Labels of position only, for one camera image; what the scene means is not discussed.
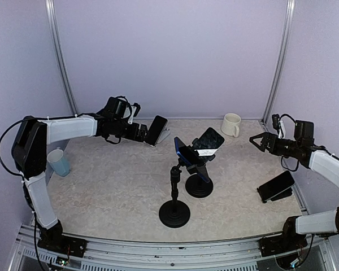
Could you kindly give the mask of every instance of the white sticker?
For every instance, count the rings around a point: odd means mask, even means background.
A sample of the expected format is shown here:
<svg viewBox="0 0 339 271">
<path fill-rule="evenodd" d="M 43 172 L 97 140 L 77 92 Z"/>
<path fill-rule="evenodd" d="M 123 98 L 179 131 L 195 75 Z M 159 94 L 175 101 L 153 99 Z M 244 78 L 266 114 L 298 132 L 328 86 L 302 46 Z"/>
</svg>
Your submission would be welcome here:
<svg viewBox="0 0 339 271">
<path fill-rule="evenodd" d="M 198 151 L 199 156 L 211 156 L 217 151 L 217 149 L 212 148 L 212 149 L 208 149 L 208 150 L 196 150 L 196 151 Z"/>
</svg>

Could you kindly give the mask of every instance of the cup handle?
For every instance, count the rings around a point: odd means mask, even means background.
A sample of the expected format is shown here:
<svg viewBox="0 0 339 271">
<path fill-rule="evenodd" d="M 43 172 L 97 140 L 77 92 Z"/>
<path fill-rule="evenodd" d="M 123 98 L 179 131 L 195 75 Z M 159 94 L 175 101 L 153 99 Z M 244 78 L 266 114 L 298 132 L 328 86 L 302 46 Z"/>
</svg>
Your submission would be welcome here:
<svg viewBox="0 0 339 271">
<path fill-rule="evenodd" d="M 233 136 L 238 137 L 239 134 L 240 134 L 240 127 L 235 126 L 235 134 Z"/>
</svg>

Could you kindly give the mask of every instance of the blue cup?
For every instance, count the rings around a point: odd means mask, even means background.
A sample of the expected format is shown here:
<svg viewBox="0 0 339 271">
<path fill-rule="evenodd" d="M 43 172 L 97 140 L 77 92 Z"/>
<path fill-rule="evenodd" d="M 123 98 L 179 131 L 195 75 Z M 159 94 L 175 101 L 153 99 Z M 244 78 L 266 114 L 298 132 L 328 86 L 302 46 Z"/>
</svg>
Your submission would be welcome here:
<svg viewBox="0 0 339 271">
<path fill-rule="evenodd" d="M 70 165 L 68 160 L 64 157 L 64 152 L 61 149 L 51 151 L 46 160 L 49 162 L 52 169 L 57 175 L 65 177 L 70 172 Z"/>
</svg>

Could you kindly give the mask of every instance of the table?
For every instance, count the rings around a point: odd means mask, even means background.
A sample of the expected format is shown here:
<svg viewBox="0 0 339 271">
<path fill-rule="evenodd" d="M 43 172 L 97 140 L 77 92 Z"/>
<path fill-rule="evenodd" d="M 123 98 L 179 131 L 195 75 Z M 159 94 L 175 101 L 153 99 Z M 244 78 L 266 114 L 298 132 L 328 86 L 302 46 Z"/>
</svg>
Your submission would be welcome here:
<svg viewBox="0 0 339 271">
<path fill-rule="evenodd" d="M 151 121 L 137 121 L 150 125 Z M 295 196 L 263 204 L 256 188 L 283 169 L 278 157 L 260 152 L 249 137 L 263 132 L 258 121 L 243 121 L 238 138 L 220 131 L 221 120 L 169 120 L 171 135 L 156 148 L 123 139 L 111 145 L 103 138 L 76 138 L 65 149 L 71 172 L 53 174 L 49 196 L 64 232 L 143 242 L 196 242 L 252 237 L 281 231 L 289 216 L 301 215 Z M 187 194 L 189 174 L 182 168 L 179 200 L 191 211 L 179 228 L 164 226 L 160 206 L 171 199 L 170 169 L 177 165 L 173 138 L 184 143 L 213 127 L 225 143 L 207 164 L 212 194 Z"/>
</svg>

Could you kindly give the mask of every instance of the white mug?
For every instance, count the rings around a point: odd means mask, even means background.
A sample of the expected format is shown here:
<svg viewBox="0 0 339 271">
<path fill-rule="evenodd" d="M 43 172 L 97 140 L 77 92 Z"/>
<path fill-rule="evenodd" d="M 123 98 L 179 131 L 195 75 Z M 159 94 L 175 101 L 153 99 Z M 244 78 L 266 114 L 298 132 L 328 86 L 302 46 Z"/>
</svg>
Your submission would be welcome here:
<svg viewBox="0 0 339 271">
<path fill-rule="evenodd" d="M 238 137 L 240 134 L 240 122 L 241 118 L 239 115 L 234 113 L 226 114 L 222 121 L 221 131 L 228 136 Z"/>
</svg>

